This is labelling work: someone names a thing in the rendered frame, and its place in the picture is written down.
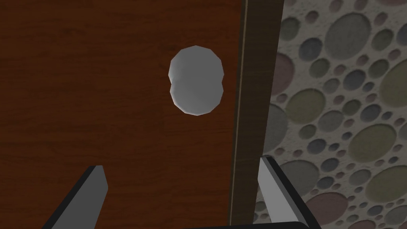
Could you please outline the grey round door knob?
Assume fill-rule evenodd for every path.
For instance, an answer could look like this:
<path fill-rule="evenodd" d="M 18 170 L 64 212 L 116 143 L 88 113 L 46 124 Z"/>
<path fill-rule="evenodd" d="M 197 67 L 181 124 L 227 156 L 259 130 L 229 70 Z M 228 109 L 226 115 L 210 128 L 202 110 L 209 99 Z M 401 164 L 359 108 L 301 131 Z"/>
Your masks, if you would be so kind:
<path fill-rule="evenodd" d="M 200 116 L 220 104 L 224 71 L 211 49 L 197 45 L 181 49 L 170 62 L 168 77 L 172 101 L 182 112 Z"/>

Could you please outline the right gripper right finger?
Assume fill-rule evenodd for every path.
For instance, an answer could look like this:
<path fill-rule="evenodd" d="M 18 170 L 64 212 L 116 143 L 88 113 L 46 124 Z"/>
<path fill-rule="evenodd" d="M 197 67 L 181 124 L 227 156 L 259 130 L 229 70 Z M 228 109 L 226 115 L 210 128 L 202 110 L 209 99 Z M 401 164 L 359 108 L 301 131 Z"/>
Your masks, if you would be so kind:
<path fill-rule="evenodd" d="M 319 229 L 319 223 L 271 156 L 260 158 L 258 185 L 275 229 Z"/>

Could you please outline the brown wooden door leaf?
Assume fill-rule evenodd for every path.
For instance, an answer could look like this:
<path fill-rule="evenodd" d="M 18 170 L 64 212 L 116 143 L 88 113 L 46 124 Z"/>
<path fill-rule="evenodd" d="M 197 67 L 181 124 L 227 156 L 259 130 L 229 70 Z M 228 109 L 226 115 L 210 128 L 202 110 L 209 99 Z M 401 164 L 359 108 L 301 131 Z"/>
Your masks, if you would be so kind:
<path fill-rule="evenodd" d="M 227 224 L 241 0 L 0 0 L 0 229 L 41 229 L 88 166 L 95 229 Z M 192 116 L 169 65 L 199 45 L 224 93 Z"/>

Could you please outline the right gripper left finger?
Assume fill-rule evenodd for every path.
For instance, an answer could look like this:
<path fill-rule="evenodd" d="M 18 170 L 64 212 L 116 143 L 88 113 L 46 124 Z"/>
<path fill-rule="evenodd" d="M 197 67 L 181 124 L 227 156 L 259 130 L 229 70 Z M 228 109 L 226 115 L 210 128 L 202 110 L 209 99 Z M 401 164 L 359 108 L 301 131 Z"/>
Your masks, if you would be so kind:
<path fill-rule="evenodd" d="M 95 229 L 107 192 L 103 166 L 89 166 L 42 229 Z"/>

